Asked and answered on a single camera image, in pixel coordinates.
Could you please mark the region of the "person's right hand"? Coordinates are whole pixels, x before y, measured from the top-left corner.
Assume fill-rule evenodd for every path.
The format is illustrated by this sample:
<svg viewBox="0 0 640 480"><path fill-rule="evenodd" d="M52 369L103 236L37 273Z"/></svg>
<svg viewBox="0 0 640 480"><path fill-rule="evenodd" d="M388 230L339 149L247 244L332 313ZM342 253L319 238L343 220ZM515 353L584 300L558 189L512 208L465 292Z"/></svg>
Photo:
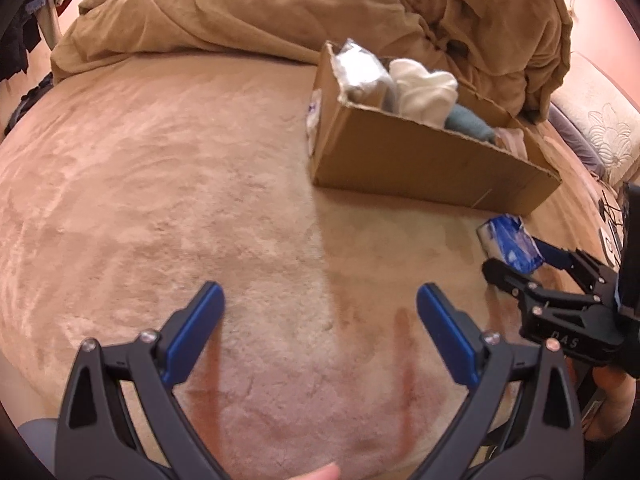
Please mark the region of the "person's right hand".
<svg viewBox="0 0 640 480"><path fill-rule="evenodd" d="M588 441L602 442L614 437L629 422L637 382L615 366L596 367L592 370L592 377L604 392L604 399L584 436Z"/></svg>

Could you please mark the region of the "person's left hand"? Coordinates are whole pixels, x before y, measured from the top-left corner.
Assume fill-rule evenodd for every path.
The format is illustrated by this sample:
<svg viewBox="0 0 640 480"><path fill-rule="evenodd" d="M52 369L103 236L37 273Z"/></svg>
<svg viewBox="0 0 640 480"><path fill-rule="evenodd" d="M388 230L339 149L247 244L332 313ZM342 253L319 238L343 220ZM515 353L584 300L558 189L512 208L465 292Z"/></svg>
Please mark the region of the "person's left hand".
<svg viewBox="0 0 640 480"><path fill-rule="evenodd" d="M329 463L313 471L299 474L288 478L288 480L340 480L341 468L336 463Z"/></svg>

